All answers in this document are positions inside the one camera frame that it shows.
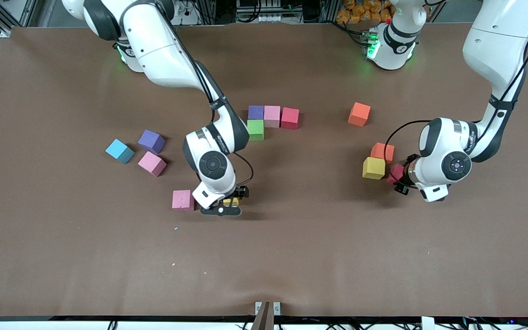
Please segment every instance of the brown table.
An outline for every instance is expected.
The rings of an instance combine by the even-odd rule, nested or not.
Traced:
[[[468,29],[426,26],[398,71],[330,25],[180,29],[243,117],[302,111],[299,130],[242,152],[256,175],[238,219],[170,209],[197,184],[182,140],[210,119],[200,91],[155,86],[88,29],[14,29],[0,42],[0,315],[245,315],[266,299],[285,315],[528,315],[528,77],[500,152],[446,201],[361,178],[402,123],[482,117]],[[373,107],[363,128],[346,122],[356,101]],[[421,128],[394,138],[397,160]],[[144,129],[168,137],[159,178],[136,165]],[[136,149],[129,164],[105,154],[114,138]]]

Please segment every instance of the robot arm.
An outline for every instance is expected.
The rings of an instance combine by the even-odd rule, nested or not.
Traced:
[[[101,38],[115,40],[124,62],[164,87],[191,87],[205,93],[219,119],[187,134],[183,152],[201,183],[195,200],[209,209],[235,191],[236,177],[227,155],[246,147],[249,134],[207,68],[195,62],[168,18],[170,0],[63,0]]]
[[[496,154],[524,82],[527,45],[528,0],[484,0],[463,46],[466,63],[492,84],[484,117],[429,122],[419,138],[421,156],[405,165],[403,184],[415,184],[427,202],[442,200],[472,163]]]

